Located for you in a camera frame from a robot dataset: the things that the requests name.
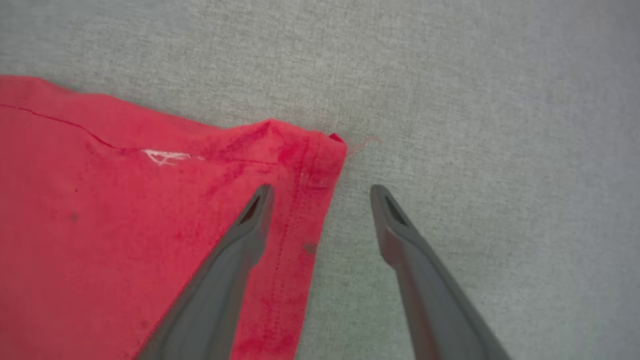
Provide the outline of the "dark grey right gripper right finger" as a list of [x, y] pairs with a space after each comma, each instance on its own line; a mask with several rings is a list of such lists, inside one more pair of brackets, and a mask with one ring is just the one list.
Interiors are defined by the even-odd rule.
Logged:
[[397, 277], [417, 360], [508, 360], [508, 352], [391, 192], [370, 189], [378, 246]]

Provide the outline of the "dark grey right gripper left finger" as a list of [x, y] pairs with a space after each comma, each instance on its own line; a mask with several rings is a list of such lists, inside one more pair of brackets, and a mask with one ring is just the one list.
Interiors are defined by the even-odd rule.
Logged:
[[260, 185], [146, 340], [138, 360], [228, 360], [251, 269], [268, 239], [274, 188]]

